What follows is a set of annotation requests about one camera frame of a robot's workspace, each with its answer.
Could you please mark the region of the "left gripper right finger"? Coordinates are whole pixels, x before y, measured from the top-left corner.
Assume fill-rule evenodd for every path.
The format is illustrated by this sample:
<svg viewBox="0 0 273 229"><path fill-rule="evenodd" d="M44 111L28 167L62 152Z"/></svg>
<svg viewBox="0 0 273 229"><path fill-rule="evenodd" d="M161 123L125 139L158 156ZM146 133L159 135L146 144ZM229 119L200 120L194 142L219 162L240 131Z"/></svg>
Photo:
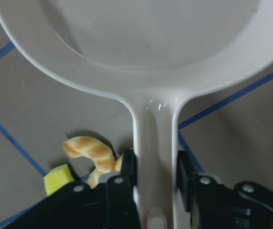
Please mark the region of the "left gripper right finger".
<svg viewBox="0 0 273 229"><path fill-rule="evenodd" d="M251 181L226 187L178 151L177 187L193 229L273 229L273 191Z"/></svg>

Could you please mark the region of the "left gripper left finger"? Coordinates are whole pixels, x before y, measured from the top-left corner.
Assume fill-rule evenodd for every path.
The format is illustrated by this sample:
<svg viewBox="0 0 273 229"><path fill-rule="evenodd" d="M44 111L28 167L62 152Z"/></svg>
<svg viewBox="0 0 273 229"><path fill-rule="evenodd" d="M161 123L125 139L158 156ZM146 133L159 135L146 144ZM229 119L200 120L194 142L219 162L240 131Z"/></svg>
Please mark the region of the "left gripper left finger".
<svg viewBox="0 0 273 229"><path fill-rule="evenodd" d="M123 153L121 171L91 189L73 181L8 224L8 229L139 229L133 198L136 156Z"/></svg>

